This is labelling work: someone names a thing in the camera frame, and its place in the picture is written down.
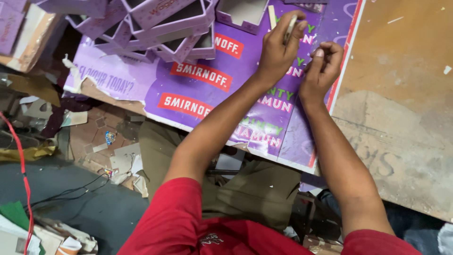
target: cardboard sheet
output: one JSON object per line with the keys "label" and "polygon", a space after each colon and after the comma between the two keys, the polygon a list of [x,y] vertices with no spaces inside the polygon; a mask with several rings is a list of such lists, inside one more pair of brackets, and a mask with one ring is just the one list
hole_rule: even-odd
{"label": "cardboard sheet", "polygon": [[[283,13],[299,8],[284,5],[280,0],[270,0],[269,4],[274,6],[277,21]],[[255,155],[313,172],[314,142],[297,91],[304,76],[303,68],[310,62],[309,53],[319,42],[333,40],[351,46],[350,28],[358,25],[359,20],[357,13],[354,16],[356,6],[357,0],[338,0],[323,13],[306,12],[309,26],[296,60],[276,86],[244,116],[227,145],[240,144]],[[191,131],[256,71],[270,19],[266,11],[258,35],[220,23],[215,27],[216,58],[200,59],[197,65],[165,63],[159,59],[153,64],[125,64],[118,56],[106,56],[94,48],[87,37],[82,39],[74,65],[82,78],[90,77],[105,94],[117,100],[140,101],[147,117]],[[66,90],[74,89],[74,79],[68,77]],[[326,94],[324,101],[329,110],[339,85],[336,83]]]}

